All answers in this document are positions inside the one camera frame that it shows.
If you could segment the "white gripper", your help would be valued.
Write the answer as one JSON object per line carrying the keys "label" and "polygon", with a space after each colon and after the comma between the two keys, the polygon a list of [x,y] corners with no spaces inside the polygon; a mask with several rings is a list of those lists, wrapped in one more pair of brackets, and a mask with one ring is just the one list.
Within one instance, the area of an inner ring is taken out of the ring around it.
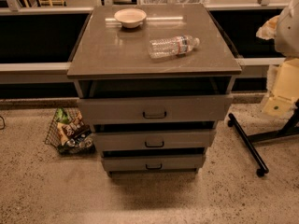
{"label": "white gripper", "polygon": [[[263,40],[276,37],[278,15],[269,19],[256,32]],[[299,59],[286,59],[279,66],[271,65],[267,71],[267,94],[262,101],[265,115],[281,117],[294,108],[299,99]]]}

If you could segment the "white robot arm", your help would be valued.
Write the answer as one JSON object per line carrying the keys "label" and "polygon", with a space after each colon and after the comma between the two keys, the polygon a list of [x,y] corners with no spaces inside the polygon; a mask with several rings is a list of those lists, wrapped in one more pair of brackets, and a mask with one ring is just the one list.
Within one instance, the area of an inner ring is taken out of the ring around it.
{"label": "white robot arm", "polygon": [[279,66],[269,66],[267,94],[262,101],[263,113],[279,117],[299,99],[299,0],[291,0],[279,15],[258,29],[256,36],[273,39],[275,51],[285,57]]}

